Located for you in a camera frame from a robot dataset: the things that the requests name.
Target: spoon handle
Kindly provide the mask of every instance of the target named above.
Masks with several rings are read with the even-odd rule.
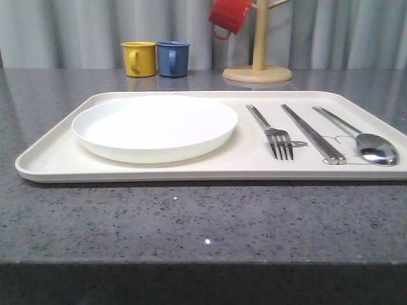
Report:
[[[321,114],[324,114],[325,116],[334,119],[336,122],[345,125],[347,128],[353,130],[356,133],[362,133],[362,131],[360,131],[359,129],[353,127],[351,124],[349,124],[348,122],[344,121],[343,119],[341,119],[340,117],[336,116],[335,114],[333,114],[331,111],[326,110],[325,108],[322,107],[312,107],[313,110],[318,111]]]

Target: blue mug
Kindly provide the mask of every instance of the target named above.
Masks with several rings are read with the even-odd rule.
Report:
[[[159,75],[168,78],[181,78],[188,74],[190,43],[159,41],[156,45]]]

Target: curtain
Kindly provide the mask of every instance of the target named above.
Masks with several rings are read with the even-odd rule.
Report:
[[[266,64],[405,69],[407,0],[293,0],[269,11]],[[191,43],[190,69],[250,64],[256,11],[221,41],[213,0],[0,0],[5,68],[122,68],[124,41]]]

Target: fork handle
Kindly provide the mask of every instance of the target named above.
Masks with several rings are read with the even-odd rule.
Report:
[[[270,124],[267,122],[265,117],[255,108],[253,105],[246,105],[248,110],[250,110],[255,117],[257,117],[260,120],[260,123],[263,125],[264,129],[269,129],[271,128]]]

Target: white plate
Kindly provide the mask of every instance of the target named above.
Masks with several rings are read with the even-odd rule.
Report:
[[[209,153],[237,124],[236,112],[208,98],[152,95],[87,109],[72,130],[94,154],[130,163],[166,163]]]

